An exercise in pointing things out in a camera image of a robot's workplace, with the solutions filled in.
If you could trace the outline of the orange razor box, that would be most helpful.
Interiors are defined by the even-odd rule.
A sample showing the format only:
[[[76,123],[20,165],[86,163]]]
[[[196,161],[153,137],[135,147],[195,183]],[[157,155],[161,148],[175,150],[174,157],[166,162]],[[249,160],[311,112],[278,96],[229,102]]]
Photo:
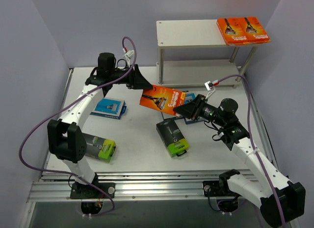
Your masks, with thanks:
[[[270,42],[270,37],[256,17],[240,17],[237,19],[245,32],[249,43],[261,44]]]
[[[143,107],[172,116],[180,116],[174,108],[184,104],[186,93],[180,90],[153,85],[152,89],[144,89],[139,104]]]
[[[249,44],[249,39],[239,24],[238,18],[219,18],[216,24],[226,45],[237,46]]]

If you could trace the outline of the orange razor box front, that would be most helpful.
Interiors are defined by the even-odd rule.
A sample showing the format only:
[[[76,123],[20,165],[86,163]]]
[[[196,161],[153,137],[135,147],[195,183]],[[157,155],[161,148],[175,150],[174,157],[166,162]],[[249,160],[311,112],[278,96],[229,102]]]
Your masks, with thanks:
[[[249,44],[249,39],[239,24],[238,18],[219,18],[216,24],[226,45],[237,46]]]

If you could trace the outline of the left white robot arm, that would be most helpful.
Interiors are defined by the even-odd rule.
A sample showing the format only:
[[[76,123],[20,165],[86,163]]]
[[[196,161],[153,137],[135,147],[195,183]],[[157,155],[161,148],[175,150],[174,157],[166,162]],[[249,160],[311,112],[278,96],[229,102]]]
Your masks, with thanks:
[[[94,198],[99,186],[93,182],[96,173],[85,158],[87,143],[81,128],[114,84],[125,85],[129,89],[153,87],[135,62],[129,68],[120,69],[116,67],[114,54],[101,53],[98,65],[86,79],[78,98],[65,108],[58,120],[50,120],[47,125],[50,153],[67,165],[76,182],[82,184],[81,192],[87,198]]]

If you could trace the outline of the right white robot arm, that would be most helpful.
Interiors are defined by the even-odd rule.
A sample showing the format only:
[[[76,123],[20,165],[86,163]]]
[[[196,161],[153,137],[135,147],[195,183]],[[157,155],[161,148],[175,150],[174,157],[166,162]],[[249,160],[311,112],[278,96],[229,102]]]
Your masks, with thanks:
[[[203,118],[219,126],[219,140],[256,177],[252,182],[239,171],[229,170],[219,176],[218,189],[224,195],[236,193],[259,208],[264,220],[273,228],[285,225],[304,214],[306,190],[293,183],[260,152],[250,132],[236,116],[238,103],[225,98],[218,107],[207,103],[205,96],[197,95],[191,102],[175,107],[174,111],[188,119]]]

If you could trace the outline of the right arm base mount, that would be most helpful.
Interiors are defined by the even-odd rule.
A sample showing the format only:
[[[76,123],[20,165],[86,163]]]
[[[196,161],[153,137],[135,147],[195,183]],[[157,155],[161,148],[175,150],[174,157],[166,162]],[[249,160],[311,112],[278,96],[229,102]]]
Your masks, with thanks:
[[[246,200],[239,201],[241,197],[239,194],[223,189],[218,180],[205,180],[202,185],[204,196],[208,199],[210,208],[215,212],[231,216],[246,203]]]

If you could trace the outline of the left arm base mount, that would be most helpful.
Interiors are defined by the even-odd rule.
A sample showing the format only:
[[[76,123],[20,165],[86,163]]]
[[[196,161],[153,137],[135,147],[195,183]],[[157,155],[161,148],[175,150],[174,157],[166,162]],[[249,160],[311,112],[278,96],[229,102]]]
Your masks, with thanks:
[[[114,210],[116,184],[113,182],[106,182],[96,184],[105,194],[90,185],[82,185],[75,182],[71,187],[70,199],[82,200],[80,203],[79,211],[86,216],[100,216]],[[104,201],[109,200],[112,207],[105,210]]]

